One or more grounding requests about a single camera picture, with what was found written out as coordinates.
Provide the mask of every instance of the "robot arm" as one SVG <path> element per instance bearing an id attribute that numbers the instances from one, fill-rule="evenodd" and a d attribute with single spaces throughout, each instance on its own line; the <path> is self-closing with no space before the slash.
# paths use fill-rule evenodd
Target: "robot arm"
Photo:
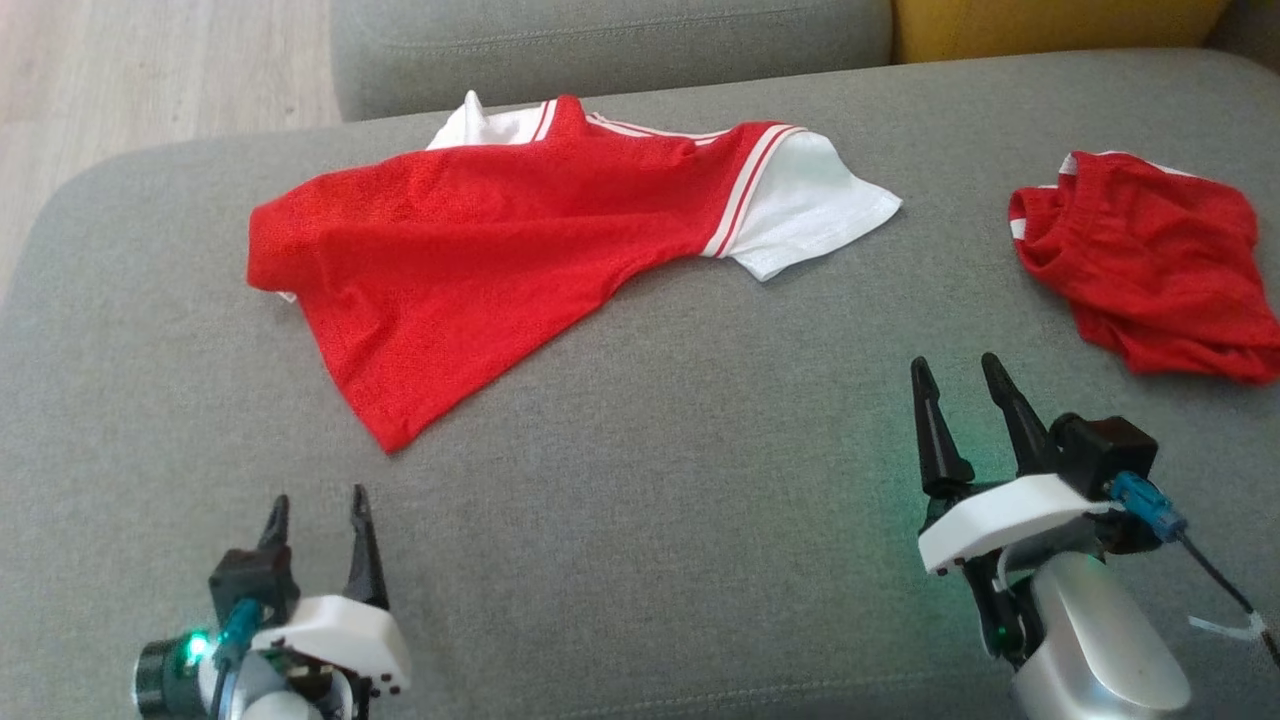
<path id="1" fill-rule="evenodd" d="M 412 666 L 396 619 L 365 488 L 343 594 L 301 597 L 280 496 L 255 550 L 230 550 L 210 577 L 221 625 L 146 646 L 134 706 L 148 720 L 369 720 L 370 701 L 410 689 Z"/>
<path id="2" fill-rule="evenodd" d="M 1019 477 L 1007 483 L 974 484 L 928 363 L 911 364 L 929 496 L 919 536 L 925 570 L 963 570 L 986 650 L 1015 669 L 1014 696 L 1030 720 L 1175 716 L 1190 702 L 1187 676 L 1101 560 L 1161 544 L 1105 489 L 1124 471 L 1146 477 L 1155 441 L 1120 418 L 1066 415 L 1051 433 L 995 355 L 982 365 L 1018 459 Z M 1011 570 L 1033 573 L 1009 584 Z"/>

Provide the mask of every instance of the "gray fabric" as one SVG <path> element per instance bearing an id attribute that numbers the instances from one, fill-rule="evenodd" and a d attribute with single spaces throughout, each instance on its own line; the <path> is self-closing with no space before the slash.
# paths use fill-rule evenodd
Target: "gray fabric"
<path id="1" fill-rule="evenodd" d="M 1210 35 L 1208 46 L 1280 72 L 1280 1 L 1234 0 Z"/>
<path id="2" fill-rule="evenodd" d="M 415 687 L 410 717 L 1011 717 L 968 591 L 915 552 L 908 363 L 960 447 L 1012 470 L 978 356 L 1046 416 L 1123 413 L 1201 547 L 1280 619 L 1280 389 L 1135 378 L 1085 346 L 1010 249 L 1015 187 L 1071 149 L 1125 149 L 1254 202 L 1280 286 L 1280 78 L 1203 50 L 973 60 L 607 97 L 709 131 L 831 136 L 900 215 L 760 284 L 689 260 L 588 318 L 383 456 L 296 307 L 243 283 L 250 209 L 421 147 L 422 115 L 108 161 L 37 223 L 0 315 L 0 716 L 129 717 L 133 653 L 209 616 L 205 578 L 293 498 L 307 594 L 346 578 L 369 486 Z M 1233 118 L 1224 123 L 1222 118 Z M 1193 717 L 1280 717 L 1257 647 L 1178 548 L 1114 566 L 1187 667 Z"/>
<path id="3" fill-rule="evenodd" d="M 888 0 L 333 0 L 343 118 L 888 63 Z"/>

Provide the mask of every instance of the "green led light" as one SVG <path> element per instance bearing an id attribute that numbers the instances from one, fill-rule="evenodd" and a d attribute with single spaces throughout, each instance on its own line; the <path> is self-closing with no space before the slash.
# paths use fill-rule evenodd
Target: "green led light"
<path id="1" fill-rule="evenodd" d="M 209 642 L 209 635 L 205 633 L 192 633 L 187 638 L 187 665 L 195 665 L 200 662 L 212 644 Z"/>

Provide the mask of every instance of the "yellow cushion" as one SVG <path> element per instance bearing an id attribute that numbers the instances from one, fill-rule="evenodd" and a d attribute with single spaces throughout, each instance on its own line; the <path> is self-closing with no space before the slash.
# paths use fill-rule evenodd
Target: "yellow cushion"
<path id="1" fill-rule="evenodd" d="M 1229 0 L 893 0 L 900 63 L 1201 45 Z"/>

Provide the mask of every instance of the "blue connector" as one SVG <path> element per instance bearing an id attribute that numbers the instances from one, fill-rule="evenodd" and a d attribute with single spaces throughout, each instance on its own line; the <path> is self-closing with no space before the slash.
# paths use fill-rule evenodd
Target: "blue connector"
<path id="1" fill-rule="evenodd" d="M 1187 518 L 1174 510 L 1174 503 L 1160 488 L 1137 473 L 1117 474 L 1111 480 L 1108 493 L 1111 500 L 1119 501 L 1126 511 L 1151 525 L 1160 542 L 1172 542 L 1187 529 Z"/>
<path id="2" fill-rule="evenodd" d="M 237 602 L 230 618 L 227 619 L 227 626 L 218 635 L 214 661 L 218 665 L 225 661 L 232 669 L 238 669 L 261 624 L 262 606 L 256 600 L 244 598 Z"/>

